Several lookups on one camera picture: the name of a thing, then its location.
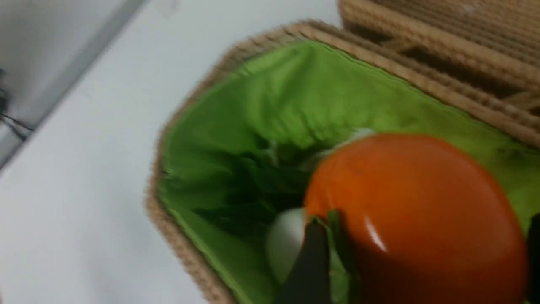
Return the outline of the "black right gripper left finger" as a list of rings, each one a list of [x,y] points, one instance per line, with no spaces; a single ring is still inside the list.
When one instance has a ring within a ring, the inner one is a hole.
[[[330,304],[329,241],[327,230],[316,220],[305,227],[299,255],[276,304]]]

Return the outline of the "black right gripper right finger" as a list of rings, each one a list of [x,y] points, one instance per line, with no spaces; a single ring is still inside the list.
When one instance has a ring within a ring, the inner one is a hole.
[[[528,229],[529,304],[540,303],[540,214],[532,216]]]

